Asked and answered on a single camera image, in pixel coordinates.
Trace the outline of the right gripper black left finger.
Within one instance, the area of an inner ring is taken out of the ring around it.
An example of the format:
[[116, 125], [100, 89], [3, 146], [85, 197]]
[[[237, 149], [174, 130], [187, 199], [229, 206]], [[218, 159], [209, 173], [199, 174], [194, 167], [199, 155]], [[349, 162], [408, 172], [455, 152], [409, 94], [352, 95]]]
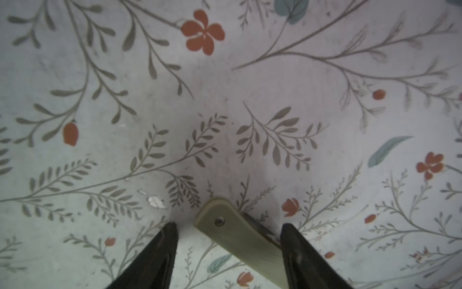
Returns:
[[177, 224], [168, 222], [108, 288], [169, 289], [178, 241]]

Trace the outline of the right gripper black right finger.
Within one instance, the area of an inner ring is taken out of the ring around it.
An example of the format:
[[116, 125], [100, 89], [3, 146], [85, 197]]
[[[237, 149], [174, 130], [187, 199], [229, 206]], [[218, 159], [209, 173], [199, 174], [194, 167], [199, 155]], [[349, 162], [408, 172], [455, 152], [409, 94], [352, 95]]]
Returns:
[[352, 289], [293, 224], [282, 226], [280, 245], [290, 289]]

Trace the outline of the olive green fruit knife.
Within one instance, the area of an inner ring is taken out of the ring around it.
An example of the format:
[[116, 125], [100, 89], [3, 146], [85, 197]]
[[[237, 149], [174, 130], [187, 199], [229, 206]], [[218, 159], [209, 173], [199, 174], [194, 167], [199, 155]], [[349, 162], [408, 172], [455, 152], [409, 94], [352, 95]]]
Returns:
[[194, 227], [274, 285], [289, 287], [279, 238], [227, 199], [208, 201]]

